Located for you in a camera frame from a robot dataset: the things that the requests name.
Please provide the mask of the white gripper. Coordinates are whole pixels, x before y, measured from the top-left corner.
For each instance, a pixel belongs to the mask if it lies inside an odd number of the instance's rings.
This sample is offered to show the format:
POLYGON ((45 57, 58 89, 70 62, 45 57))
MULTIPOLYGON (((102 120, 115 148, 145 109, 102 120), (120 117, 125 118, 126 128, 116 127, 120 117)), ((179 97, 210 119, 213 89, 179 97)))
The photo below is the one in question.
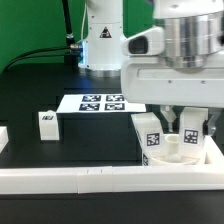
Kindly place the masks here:
POLYGON ((170 132, 177 118, 172 106, 214 107, 206 121, 206 134, 214 135, 224 108, 224 54, 209 56, 202 68, 184 69, 156 57, 130 57, 122 65, 121 91, 128 102, 161 105, 170 132))

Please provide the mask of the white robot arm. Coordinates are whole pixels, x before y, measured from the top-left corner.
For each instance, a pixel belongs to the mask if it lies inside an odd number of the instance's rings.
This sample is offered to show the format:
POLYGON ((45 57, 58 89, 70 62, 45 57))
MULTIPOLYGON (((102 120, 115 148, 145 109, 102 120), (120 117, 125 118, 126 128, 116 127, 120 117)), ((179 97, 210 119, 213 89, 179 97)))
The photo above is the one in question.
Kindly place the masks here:
POLYGON ((80 67, 121 75, 125 99, 210 110, 208 133, 224 108, 224 0, 147 0, 153 26, 123 34, 123 0, 85 0, 88 34, 80 67))

